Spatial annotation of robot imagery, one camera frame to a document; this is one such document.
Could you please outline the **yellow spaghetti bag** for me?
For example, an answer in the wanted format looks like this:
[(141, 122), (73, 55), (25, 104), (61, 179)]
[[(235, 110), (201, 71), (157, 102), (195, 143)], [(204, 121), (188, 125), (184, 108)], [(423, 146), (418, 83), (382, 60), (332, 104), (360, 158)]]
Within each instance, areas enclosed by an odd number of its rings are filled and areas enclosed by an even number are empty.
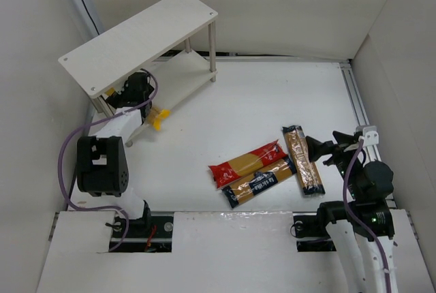
[[(115, 90), (110, 89), (106, 92), (106, 95), (113, 93)], [(170, 111), (166, 109), (160, 109), (156, 106), (152, 106), (149, 102), (147, 105), (139, 108), (142, 121), (151, 124), (155, 130), (159, 131), (161, 129), (161, 122), (170, 115)]]

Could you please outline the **navy label spaghetti bag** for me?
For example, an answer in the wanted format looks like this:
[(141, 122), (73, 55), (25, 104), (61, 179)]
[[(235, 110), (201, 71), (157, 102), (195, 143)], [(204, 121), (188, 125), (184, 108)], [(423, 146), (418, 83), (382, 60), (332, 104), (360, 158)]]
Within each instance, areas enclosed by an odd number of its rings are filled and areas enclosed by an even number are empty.
[(232, 209), (252, 200), (257, 195), (283, 182), (297, 173), (294, 162), (288, 157), (265, 166), (229, 185), (221, 191)]

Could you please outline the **red spaghetti bag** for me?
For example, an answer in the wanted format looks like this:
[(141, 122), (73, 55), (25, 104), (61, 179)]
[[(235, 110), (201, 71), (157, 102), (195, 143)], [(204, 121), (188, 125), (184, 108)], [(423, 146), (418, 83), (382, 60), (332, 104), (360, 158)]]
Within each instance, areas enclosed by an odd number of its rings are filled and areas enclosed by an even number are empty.
[(212, 173), (216, 188), (219, 189), (286, 156), (278, 140), (275, 140), (229, 161), (210, 165), (208, 168)]

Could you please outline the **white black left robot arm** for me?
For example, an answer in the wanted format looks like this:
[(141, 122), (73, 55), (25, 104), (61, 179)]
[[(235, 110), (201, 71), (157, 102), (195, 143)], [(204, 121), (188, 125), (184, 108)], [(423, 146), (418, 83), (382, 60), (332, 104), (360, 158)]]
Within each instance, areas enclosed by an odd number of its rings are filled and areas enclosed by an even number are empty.
[(155, 88), (152, 74), (142, 69), (130, 75), (119, 90), (111, 92), (105, 102), (119, 117), (108, 121), (92, 136), (77, 141), (77, 186), (81, 192), (99, 198), (106, 204), (123, 209), (129, 219), (116, 217), (112, 229), (116, 237), (127, 231), (127, 237), (145, 236), (152, 230), (150, 208), (137, 197), (129, 182), (125, 144), (151, 112)]

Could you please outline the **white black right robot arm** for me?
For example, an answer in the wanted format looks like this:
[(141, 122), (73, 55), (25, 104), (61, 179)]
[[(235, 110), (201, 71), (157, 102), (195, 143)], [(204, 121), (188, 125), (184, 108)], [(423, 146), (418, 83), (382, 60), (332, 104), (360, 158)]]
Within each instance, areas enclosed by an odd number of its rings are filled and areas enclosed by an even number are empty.
[(306, 137), (309, 160), (326, 156), (324, 165), (335, 166), (343, 179), (342, 199), (320, 204), (317, 225), (334, 244), (349, 292), (397, 292), (394, 222), (386, 202), (394, 173), (382, 161), (358, 159), (365, 148), (378, 145), (377, 128), (332, 135), (334, 140), (325, 142)]

